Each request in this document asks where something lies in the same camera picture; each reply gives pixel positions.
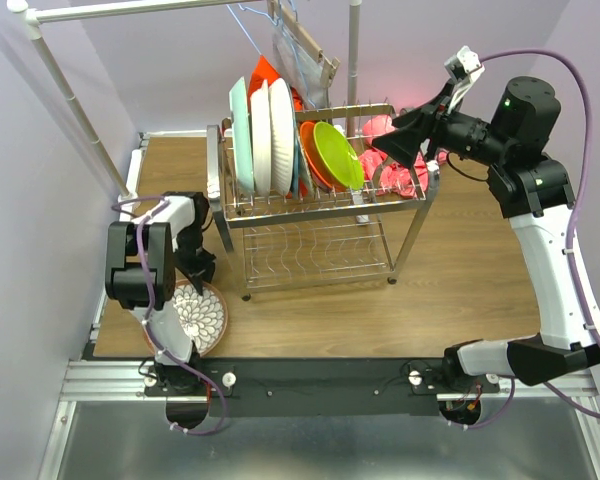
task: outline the wooden surface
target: wooden surface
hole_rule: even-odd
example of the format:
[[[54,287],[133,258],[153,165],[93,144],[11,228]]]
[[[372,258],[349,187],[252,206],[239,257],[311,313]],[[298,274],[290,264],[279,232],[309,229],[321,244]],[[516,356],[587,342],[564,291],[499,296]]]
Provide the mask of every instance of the wooden surface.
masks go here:
[[[457,163],[468,173],[485,175],[473,162]],[[205,139],[154,138],[139,194],[205,191],[205,165]],[[411,215],[383,216],[394,250]],[[508,222],[486,184],[448,166],[442,167],[440,193],[396,285],[378,281],[258,293],[243,302],[215,227],[204,241],[218,256],[214,284],[229,309],[227,331],[213,356],[440,356],[462,341],[511,338],[539,328],[531,283]],[[137,321],[117,302],[107,302],[95,355],[147,354]]]

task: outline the orange bowl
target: orange bowl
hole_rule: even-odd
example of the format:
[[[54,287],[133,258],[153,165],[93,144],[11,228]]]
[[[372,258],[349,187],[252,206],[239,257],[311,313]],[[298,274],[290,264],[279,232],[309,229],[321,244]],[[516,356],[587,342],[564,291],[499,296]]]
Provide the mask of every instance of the orange bowl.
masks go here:
[[[307,161],[309,162],[309,169],[311,170],[313,179],[323,190],[331,191],[335,188],[337,192],[343,192],[344,189],[338,182],[334,181],[322,161],[322,157],[318,153],[316,143],[313,139],[313,129],[315,126],[314,122],[303,122],[300,125],[300,141],[307,154]]]

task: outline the lime green plate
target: lime green plate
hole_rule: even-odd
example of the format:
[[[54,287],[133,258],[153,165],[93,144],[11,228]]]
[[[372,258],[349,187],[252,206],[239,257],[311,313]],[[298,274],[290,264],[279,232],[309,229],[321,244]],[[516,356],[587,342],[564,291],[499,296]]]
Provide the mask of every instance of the lime green plate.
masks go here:
[[[347,139],[326,122],[316,123],[313,140],[331,176],[343,187],[360,190],[364,185],[364,172],[358,155]]]

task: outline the wall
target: wall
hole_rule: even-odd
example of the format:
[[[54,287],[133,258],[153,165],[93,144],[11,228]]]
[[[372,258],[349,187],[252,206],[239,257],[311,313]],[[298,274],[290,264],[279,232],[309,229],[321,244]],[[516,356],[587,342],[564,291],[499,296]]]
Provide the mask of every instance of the wall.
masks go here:
[[[95,166],[21,25],[0,2],[0,479],[40,466],[67,361],[101,291],[112,182]],[[36,7],[67,6],[64,0]],[[80,23],[48,33],[126,172],[138,137]]]
[[[98,0],[70,0],[73,5]],[[346,98],[346,0],[297,0],[299,18],[329,57],[342,61],[331,99]],[[396,107],[423,103],[447,79],[444,61],[469,45],[485,54],[542,46],[568,0],[384,0],[362,4],[359,98]],[[265,2],[250,6],[265,9]],[[234,11],[271,57],[271,27],[261,16]],[[250,75],[258,55],[226,7],[205,7],[89,20],[87,34],[141,131],[203,129],[229,112],[228,91]],[[526,73],[531,58],[487,72],[467,111],[490,118],[506,81]]]
[[[600,0],[595,2],[595,8],[592,2],[572,0],[547,47],[568,56],[577,65],[591,96],[593,166],[578,232],[587,270],[600,305]],[[584,116],[578,89],[569,72],[551,59],[538,59],[532,73],[553,84],[562,103],[562,113],[548,145],[548,152],[567,166],[572,182],[577,183],[584,139]],[[594,375],[600,390],[600,367],[594,369]]]

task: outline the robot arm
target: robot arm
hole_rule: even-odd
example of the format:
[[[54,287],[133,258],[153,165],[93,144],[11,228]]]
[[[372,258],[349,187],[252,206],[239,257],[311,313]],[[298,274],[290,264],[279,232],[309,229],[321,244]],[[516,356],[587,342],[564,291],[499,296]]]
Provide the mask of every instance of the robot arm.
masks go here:
[[[572,252],[564,250],[573,190],[565,168],[542,151],[560,103],[548,83],[517,77],[507,84],[490,123],[460,113],[454,109],[459,106],[458,92],[464,94],[472,85],[472,72],[482,72],[471,53],[464,47],[447,61],[452,78],[442,91],[429,103],[396,118],[397,130],[374,139],[373,146],[411,168],[421,144],[429,140],[427,160],[444,148],[489,167],[489,190],[522,247],[540,309],[540,333],[450,347],[445,351],[445,374],[453,381],[496,373],[536,385],[600,363],[600,348],[591,335],[591,328],[600,334],[600,311],[577,239]],[[579,266],[594,327],[584,320],[567,254],[573,254]]]
[[[165,198],[166,208],[157,206],[150,210],[150,219],[141,232],[156,295],[150,317],[147,318],[149,297],[144,273],[140,263],[129,258],[138,254],[136,235],[140,234],[137,230],[140,218],[109,226],[105,290],[109,298],[118,300],[143,326],[151,322],[151,331],[159,344],[187,363],[195,359],[197,351],[180,325],[171,298],[176,269],[199,292],[202,281],[210,282],[213,277],[215,256],[202,248],[202,225],[209,206],[201,193],[168,193]],[[173,365],[162,352],[155,353],[157,362]]]

